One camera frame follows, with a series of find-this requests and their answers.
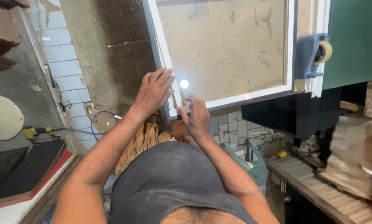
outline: tape roll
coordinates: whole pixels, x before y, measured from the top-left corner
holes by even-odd
[[[320,57],[320,60],[313,61],[312,65],[318,65],[318,64],[328,61],[328,59],[330,59],[333,53],[333,47],[327,41],[324,41],[324,40],[319,41],[319,49],[320,48],[322,48],[324,55]]]

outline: green panel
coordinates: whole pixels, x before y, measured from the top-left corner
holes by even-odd
[[[372,80],[372,0],[332,0],[323,89]]]

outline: black tank top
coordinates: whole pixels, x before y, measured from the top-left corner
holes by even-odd
[[[115,181],[109,223],[159,224],[171,211],[187,206],[214,208],[257,223],[236,197],[225,192],[201,149],[173,141],[144,151]]]

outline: glass pane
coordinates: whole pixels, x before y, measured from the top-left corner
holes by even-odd
[[[210,101],[284,84],[284,0],[156,3],[181,90]]]

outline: man's right hand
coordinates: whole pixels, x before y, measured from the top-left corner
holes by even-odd
[[[187,95],[185,100],[192,103],[190,117],[182,107],[178,106],[177,109],[190,135],[199,143],[200,140],[211,137],[208,131],[210,115],[203,100],[197,99],[191,93],[187,93]]]

